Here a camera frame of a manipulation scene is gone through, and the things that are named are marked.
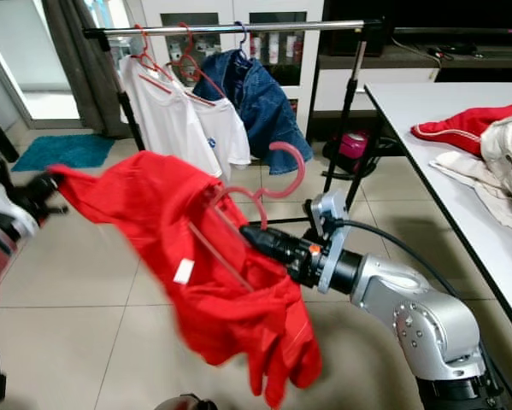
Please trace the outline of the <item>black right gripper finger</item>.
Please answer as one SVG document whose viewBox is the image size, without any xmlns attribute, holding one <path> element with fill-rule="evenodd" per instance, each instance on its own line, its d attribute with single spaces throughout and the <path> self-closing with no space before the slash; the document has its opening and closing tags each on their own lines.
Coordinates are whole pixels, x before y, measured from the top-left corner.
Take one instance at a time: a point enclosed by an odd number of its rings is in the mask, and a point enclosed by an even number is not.
<svg viewBox="0 0 512 410">
<path fill-rule="evenodd" d="M 261 254 L 272 259 L 272 261 L 279 262 L 286 268 L 291 268 L 296 265 L 297 249 L 290 245 L 256 245 L 256 249 Z"/>
<path fill-rule="evenodd" d="M 240 234 L 247 239 L 253 249 L 265 255 L 289 255 L 296 249 L 295 236 L 268 227 L 261 229 L 258 225 L 245 224 L 239 227 Z"/>
</svg>

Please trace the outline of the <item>red t-shirt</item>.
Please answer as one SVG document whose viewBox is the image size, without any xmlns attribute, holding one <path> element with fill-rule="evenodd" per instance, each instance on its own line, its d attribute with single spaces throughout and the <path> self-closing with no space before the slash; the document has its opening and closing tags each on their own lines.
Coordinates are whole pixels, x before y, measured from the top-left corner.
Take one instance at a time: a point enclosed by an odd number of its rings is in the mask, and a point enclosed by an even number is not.
<svg viewBox="0 0 512 410">
<path fill-rule="evenodd" d="M 248 220 L 220 180 L 150 151 L 99 176 L 50 172 L 85 219 L 121 231 L 173 304 L 190 351 L 210 366 L 243 354 L 252 393 L 275 409 L 287 384 L 319 378 L 321 347 L 300 285 L 244 238 Z"/>
</svg>

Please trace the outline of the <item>purple plastic clothes hanger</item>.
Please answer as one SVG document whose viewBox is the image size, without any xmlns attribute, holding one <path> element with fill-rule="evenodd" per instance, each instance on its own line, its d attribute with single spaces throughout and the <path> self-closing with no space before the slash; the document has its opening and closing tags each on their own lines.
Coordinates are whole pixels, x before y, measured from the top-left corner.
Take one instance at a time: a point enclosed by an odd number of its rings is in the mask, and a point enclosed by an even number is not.
<svg viewBox="0 0 512 410">
<path fill-rule="evenodd" d="M 244 62 L 250 63 L 250 47 L 247 44 L 248 40 L 250 39 L 249 28 L 245 26 L 243 22 L 240 22 L 240 20 L 236 20 L 235 22 L 233 22 L 233 24 L 238 26 L 241 30 L 241 39 L 237 47 L 239 57 L 243 59 Z"/>
</svg>

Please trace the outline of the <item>teal floor mat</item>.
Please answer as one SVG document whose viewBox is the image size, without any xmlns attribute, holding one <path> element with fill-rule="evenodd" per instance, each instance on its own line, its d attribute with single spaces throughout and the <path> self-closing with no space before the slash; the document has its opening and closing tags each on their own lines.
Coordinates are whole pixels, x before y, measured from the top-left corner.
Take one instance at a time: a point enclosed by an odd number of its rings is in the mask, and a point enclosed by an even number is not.
<svg viewBox="0 0 512 410">
<path fill-rule="evenodd" d="M 51 165 L 100 167 L 115 141 L 96 134 L 47 134 L 37 137 L 13 165 L 13 172 L 43 171 Z"/>
</svg>

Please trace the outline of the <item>blue denim jacket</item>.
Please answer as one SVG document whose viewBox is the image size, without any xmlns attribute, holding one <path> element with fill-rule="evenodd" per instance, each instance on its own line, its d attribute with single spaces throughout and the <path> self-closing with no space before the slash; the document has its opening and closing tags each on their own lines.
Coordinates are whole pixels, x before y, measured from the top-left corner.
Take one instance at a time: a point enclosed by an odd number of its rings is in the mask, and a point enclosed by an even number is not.
<svg viewBox="0 0 512 410">
<path fill-rule="evenodd" d="M 294 156 L 270 148 L 273 142 L 293 145 L 303 161 L 313 159 L 290 99 L 262 63 L 245 57 L 241 50 L 226 50 L 205 57 L 198 66 L 203 74 L 193 93 L 205 99 L 228 98 L 243 121 L 250 155 L 267 165 L 270 174 L 298 169 Z"/>
</svg>

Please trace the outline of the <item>grey curtain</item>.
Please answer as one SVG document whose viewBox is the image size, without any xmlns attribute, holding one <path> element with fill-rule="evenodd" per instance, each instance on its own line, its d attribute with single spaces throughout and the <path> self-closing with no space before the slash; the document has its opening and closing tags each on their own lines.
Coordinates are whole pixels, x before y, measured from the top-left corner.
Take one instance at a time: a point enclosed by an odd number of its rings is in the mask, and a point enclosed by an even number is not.
<svg viewBox="0 0 512 410">
<path fill-rule="evenodd" d="M 81 124 L 106 138 L 129 138 L 114 82 L 114 63 L 95 39 L 84 35 L 86 28 L 96 26 L 85 1 L 40 1 Z"/>
</svg>

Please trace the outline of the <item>white framed glass door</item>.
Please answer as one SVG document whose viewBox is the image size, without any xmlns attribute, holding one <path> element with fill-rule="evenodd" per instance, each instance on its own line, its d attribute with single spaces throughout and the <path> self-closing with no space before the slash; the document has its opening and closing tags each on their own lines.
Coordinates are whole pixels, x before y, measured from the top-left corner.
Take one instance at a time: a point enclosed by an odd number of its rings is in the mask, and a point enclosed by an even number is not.
<svg viewBox="0 0 512 410">
<path fill-rule="evenodd" d="M 0 78 L 26 125 L 80 125 L 41 0 L 0 0 Z"/>
</svg>

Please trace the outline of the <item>grey folding table black legs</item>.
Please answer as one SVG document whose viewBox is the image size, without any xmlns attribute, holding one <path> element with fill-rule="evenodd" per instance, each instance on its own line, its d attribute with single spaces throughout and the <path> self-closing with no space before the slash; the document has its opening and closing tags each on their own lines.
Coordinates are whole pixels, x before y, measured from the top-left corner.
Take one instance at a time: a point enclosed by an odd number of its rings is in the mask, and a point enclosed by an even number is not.
<svg viewBox="0 0 512 410">
<path fill-rule="evenodd" d="M 431 167 L 430 161 L 450 147 L 409 132 L 472 107 L 512 104 L 512 83 L 375 83 L 365 90 L 512 321 L 512 230 L 495 221 L 469 187 Z"/>
</svg>

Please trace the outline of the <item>white glass-door cabinet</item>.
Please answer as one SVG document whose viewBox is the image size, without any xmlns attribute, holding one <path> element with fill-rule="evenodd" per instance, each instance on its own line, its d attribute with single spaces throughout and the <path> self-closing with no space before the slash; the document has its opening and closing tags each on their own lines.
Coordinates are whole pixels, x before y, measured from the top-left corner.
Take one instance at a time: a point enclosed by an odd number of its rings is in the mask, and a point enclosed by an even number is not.
<svg viewBox="0 0 512 410">
<path fill-rule="evenodd" d="M 185 23 L 229 25 L 275 22 L 319 22 L 325 0 L 127 0 L 131 22 L 145 27 Z M 282 86 L 299 117 L 313 105 L 315 58 L 321 35 L 315 31 L 196 34 L 191 55 L 204 57 L 226 50 L 244 50 Z"/>
</svg>

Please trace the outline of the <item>chrome rail clothes rack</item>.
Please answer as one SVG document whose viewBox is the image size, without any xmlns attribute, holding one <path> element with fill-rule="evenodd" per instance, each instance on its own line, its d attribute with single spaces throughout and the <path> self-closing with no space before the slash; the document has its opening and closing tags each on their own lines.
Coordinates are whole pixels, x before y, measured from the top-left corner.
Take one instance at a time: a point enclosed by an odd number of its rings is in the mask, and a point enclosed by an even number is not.
<svg viewBox="0 0 512 410">
<path fill-rule="evenodd" d="M 325 184 L 323 185 L 323 191 L 327 192 L 332 187 L 333 179 L 345 179 L 346 174 L 342 174 L 337 177 L 335 174 L 335 168 L 338 167 L 337 161 L 340 157 L 338 147 L 340 147 L 343 133 L 346 127 L 349 125 L 350 111 L 352 110 L 352 103 L 356 94 L 358 86 L 358 75 L 362 67 L 362 58 L 364 58 L 365 48 L 368 47 L 366 39 L 372 35 L 372 32 L 380 31 L 384 25 L 384 20 L 334 20 L 333 22 L 273 22 L 273 23 L 259 23 L 259 24 L 245 24 L 241 22 L 235 22 L 232 25 L 169 25 L 162 27 L 132 27 L 132 28 L 85 28 L 81 31 L 84 38 L 96 40 L 99 44 L 100 50 L 107 57 L 110 55 L 110 44 L 109 38 L 138 38 L 139 35 L 144 33 L 144 38 L 153 38 L 153 36 L 167 36 L 174 34 L 202 34 L 202 32 L 243 32 L 244 34 L 253 34 L 253 32 L 290 32 L 290 31 L 304 31 L 304 32 L 324 32 L 324 31 L 345 31 L 351 30 L 357 32 L 358 42 L 355 50 L 355 57 L 353 68 L 350 70 L 349 81 L 346 82 L 345 94 L 343 97 L 343 106 L 340 109 L 340 121 L 338 122 L 338 130 L 335 130 L 329 137 L 329 143 L 333 146 L 333 157 L 330 159 L 327 170 L 325 171 Z M 135 141 L 138 151 L 145 151 L 145 144 L 143 140 L 143 134 L 141 128 L 139 128 L 138 122 L 133 117 L 133 109 L 129 98 L 129 93 L 123 90 L 120 85 L 119 75 L 114 75 L 114 83 L 116 86 L 116 97 L 119 99 L 119 104 L 123 116 L 127 118 L 127 124 L 131 130 L 132 137 Z M 365 151 L 362 152 L 362 158 L 359 160 L 358 169 L 352 175 L 350 180 L 350 188 L 348 196 L 346 196 L 346 210 L 350 210 L 353 200 L 355 198 L 358 187 L 362 179 L 364 179 L 365 169 L 370 161 L 370 157 L 373 157 L 375 150 L 378 147 L 380 138 L 370 139 L 368 145 L 365 147 Z"/>
</svg>

